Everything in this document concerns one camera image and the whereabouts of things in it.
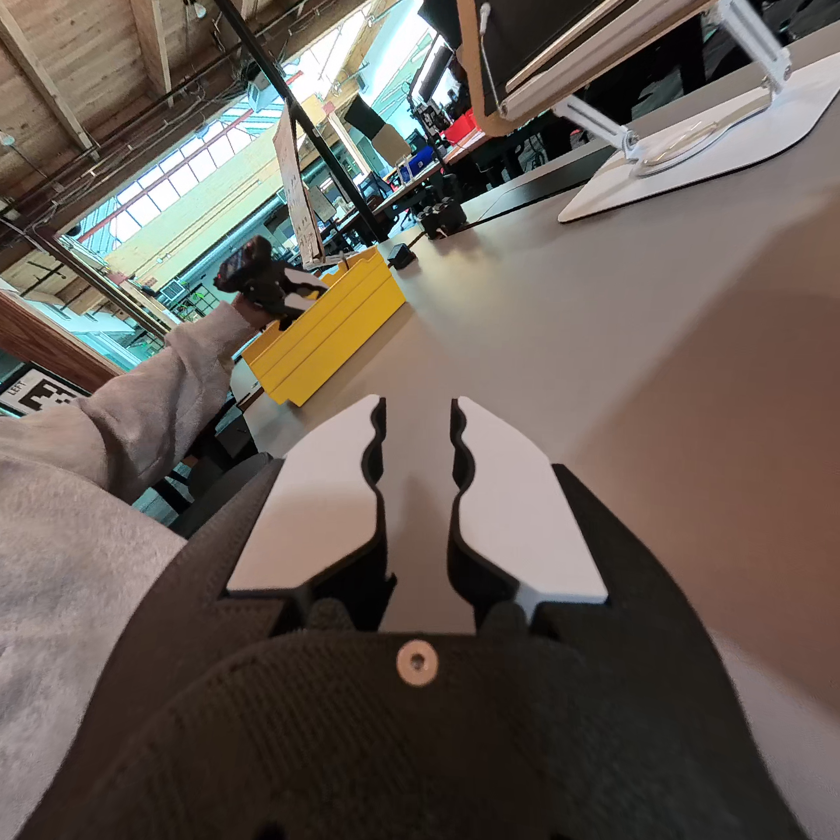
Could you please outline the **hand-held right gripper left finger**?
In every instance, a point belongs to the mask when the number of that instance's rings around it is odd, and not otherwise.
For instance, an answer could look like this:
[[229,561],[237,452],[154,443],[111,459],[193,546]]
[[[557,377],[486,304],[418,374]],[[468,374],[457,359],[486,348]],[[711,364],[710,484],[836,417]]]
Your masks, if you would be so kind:
[[279,473],[227,582],[228,594],[303,593],[385,536],[386,402],[371,394],[314,428]]

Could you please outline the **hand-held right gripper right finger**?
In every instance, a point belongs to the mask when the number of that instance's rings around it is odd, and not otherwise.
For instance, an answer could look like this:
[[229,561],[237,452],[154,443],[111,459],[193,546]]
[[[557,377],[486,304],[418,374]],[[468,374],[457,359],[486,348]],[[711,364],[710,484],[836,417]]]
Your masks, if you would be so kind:
[[605,604],[606,585],[549,457],[470,398],[451,408],[456,591],[474,607]]

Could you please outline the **person's left forearm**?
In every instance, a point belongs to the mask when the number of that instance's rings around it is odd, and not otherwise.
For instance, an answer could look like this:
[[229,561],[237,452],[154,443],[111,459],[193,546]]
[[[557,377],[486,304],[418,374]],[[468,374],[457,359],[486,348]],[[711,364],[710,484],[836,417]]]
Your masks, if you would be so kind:
[[79,400],[104,444],[115,497],[136,501],[164,478],[224,405],[234,355],[258,332],[231,304],[175,328],[153,358]]

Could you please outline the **black desk socket block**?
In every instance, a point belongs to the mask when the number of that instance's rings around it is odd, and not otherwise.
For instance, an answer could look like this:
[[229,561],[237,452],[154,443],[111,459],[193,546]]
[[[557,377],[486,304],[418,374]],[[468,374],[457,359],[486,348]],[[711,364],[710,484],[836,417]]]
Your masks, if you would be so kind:
[[416,220],[425,235],[432,240],[448,238],[467,226],[464,208],[451,196],[424,208]]

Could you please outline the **grey desk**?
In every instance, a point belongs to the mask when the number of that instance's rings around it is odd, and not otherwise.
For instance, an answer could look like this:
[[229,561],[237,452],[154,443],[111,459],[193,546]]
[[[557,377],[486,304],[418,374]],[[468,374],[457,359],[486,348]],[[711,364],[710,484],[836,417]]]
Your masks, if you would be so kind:
[[838,101],[748,170],[558,223],[575,191],[415,246],[407,304],[303,408],[260,397],[284,455],[386,398],[386,632],[467,633],[448,583],[450,400],[568,466],[718,645],[773,777],[838,838]]

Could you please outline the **black desk flap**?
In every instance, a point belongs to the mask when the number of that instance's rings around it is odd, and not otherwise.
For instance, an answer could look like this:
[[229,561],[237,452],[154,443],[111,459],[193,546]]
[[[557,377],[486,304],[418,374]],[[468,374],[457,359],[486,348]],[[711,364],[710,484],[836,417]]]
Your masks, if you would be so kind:
[[581,154],[567,162],[563,163],[557,159],[552,164],[543,165],[532,172],[528,180],[522,176],[505,187],[496,188],[490,194],[488,205],[480,211],[476,220],[483,222],[510,214],[580,187],[588,183],[614,154],[611,148],[604,146],[596,149],[593,143],[580,147],[577,152]]

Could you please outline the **yellow plastic bin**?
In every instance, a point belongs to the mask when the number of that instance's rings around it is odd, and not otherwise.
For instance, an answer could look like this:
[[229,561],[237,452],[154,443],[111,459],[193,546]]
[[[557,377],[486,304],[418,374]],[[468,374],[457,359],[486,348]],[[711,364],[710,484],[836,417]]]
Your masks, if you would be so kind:
[[272,324],[242,351],[279,405],[303,406],[406,301],[377,248],[349,257],[325,282],[329,291],[287,329]]

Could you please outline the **standing sign board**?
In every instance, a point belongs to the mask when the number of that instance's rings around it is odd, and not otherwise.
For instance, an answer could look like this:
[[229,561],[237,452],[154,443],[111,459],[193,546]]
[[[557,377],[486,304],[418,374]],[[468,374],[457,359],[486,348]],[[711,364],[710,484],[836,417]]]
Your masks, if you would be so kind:
[[326,255],[308,192],[301,178],[296,124],[289,105],[282,112],[273,143],[301,263],[304,269],[314,269],[323,265]]

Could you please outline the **tall black pole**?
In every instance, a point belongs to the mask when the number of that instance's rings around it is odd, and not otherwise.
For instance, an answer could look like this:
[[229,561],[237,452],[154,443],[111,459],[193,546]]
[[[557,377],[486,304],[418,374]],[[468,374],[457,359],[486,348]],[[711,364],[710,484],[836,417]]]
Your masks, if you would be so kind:
[[270,84],[282,96],[285,102],[285,114],[289,116],[292,123],[300,124],[306,137],[312,142],[314,148],[321,156],[327,166],[333,181],[343,190],[344,194],[351,200],[353,206],[364,224],[371,231],[373,240],[376,243],[383,243],[389,235],[383,226],[377,221],[372,210],[367,206],[359,189],[353,183],[349,174],[344,170],[341,163],[332,153],[331,148],[315,128],[309,116],[303,110],[300,102],[295,98],[275,61],[268,55],[260,44],[257,36],[251,31],[240,12],[231,1],[216,1],[216,6],[228,21],[234,33],[239,38],[241,45],[247,49],[259,68],[266,74]]

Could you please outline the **framed marker poster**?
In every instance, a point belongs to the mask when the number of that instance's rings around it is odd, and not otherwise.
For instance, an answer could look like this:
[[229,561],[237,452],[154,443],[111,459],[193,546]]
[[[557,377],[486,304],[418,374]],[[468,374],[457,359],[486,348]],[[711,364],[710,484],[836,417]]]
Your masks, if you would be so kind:
[[4,374],[1,380],[1,410],[12,417],[26,417],[89,395],[67,379],[32,362],[19,365]]

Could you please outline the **curved plywood board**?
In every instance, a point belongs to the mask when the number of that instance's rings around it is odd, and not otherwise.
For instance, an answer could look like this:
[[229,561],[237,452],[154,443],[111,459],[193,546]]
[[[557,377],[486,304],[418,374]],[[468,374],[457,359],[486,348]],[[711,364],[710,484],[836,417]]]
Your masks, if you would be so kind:
[[465,69],[476,125],[491,138],[507,136],[518,129],[514,122],[502,117],[498,110],[486,113],[485,75],[482,69],[480,16],[475,1],[457,1],[458,21],[462,35],[458,61]]

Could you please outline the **white laptop stand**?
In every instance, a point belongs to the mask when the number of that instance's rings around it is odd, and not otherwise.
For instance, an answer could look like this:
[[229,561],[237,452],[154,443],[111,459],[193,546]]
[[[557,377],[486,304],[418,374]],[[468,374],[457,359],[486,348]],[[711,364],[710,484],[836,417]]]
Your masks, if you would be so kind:
[[616,150],[561,211],[560,224],[767,161],[802,141],[838,97],[838,53],[793,70],[789,50],[749,2],[717,2],[715,15],[763,70],[762,86],[642,139],[580,98],[557,102],[557,115]]

